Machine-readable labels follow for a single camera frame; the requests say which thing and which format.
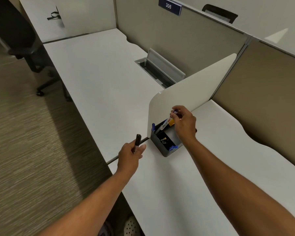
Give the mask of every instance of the pen holder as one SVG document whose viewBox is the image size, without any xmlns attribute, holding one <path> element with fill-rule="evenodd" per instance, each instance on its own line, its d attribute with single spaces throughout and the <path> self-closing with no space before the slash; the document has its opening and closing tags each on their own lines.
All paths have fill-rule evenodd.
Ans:
<svg viewBox="0 0 295 236">
<path fill-rule="evenodd" d="M 158 124 L 157 126 L 155 126 L 155 129 L 158 129 L 161 125 L 162 123 Z M 172 154 L 175 150 L 183 145 L 176 135 L 174 125 L 167 125 L 162 131 L 158 132 L 157 134 L 152 131 L 151 140 L 164 157 L 168 157 L 170 154 Z"/>
</svg>

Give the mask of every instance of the black office chair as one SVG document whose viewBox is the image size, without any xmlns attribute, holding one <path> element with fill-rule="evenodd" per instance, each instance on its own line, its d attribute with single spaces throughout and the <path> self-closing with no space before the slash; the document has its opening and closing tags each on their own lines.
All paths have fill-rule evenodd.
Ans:
<svg viewBox="0 0 295 236">
<path fill-rule="evenodd" d="M 0 0 L 0 38 L 10 47 L 8 53 L 17 59 L 24 58 L 33 72 L 39 73 L 47 66 L 54 67 L 43 45 L 33 48 L 35 32 L 9 0 Z M 37 88 L 37 96 L 43 96 L 44 88 L 61 81 L 57 72 L 50 72 L 49 76 L 52 79 Z M 64 97 L 71 102 L 63 82 L 62 87 Z"/>
</svg>

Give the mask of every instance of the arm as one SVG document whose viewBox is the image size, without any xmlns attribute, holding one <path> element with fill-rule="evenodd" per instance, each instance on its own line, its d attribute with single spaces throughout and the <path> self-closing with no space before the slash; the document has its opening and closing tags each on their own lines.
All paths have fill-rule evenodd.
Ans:
<svg viewBox="0 0 295 236">
<path fill-rule="evenodd" d="M 196 118 L 184 106 L 171 113 L 214 200 L 239 235 L 295 235 L 295 218 L 251 181 L 224 164 L 196 139 Z"/>
<path fill-rule="evenodd" d="M 138 168 L 146 145 L 131 152 L 134 142 L 123 145 L 116 173 L 98 187 L 73 210 L 49 226 L 39 236 L 97 235 L 122 189 Z"/>
</svg>

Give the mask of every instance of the pen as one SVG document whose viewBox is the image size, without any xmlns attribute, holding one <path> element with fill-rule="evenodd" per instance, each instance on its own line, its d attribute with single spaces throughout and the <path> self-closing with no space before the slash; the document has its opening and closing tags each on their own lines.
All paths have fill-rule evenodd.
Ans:
<svg viewBox="0 0 295 236">
<path fill-rule="evenodd" d="M 173 113 L 174 114 L 177 114 L 178 113 L 178 110 L 175 109 L 173 111 Z M 155 132 L 155 134 L 158 134 L 159 131 L 163 130 L 171 120 L 172 120 L 171 117 L 169 117 L 168 119 L 166 119 L 166 121 L 157 129 L 157 131 Z"/>
<path fill-rule="evenodd" d="M 136 142 L 134 143 L 134 148 L 132 149 L 132 153 L 135 153 L 136 150 L 139 148 L 141 142 L 141 135 L 137 134 Z"/>
</svg>

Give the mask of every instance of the chair backrest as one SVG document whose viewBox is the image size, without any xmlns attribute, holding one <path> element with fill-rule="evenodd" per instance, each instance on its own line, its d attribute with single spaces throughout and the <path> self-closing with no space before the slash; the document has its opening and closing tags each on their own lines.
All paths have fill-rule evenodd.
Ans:
<svg viewBox="0 0 295 236">
<path fill-rule="evenodd" d="M 10 48 L 30 48 L 35 32 L 9 0 L 0 0 L 0 38 Z"/>
</svg>

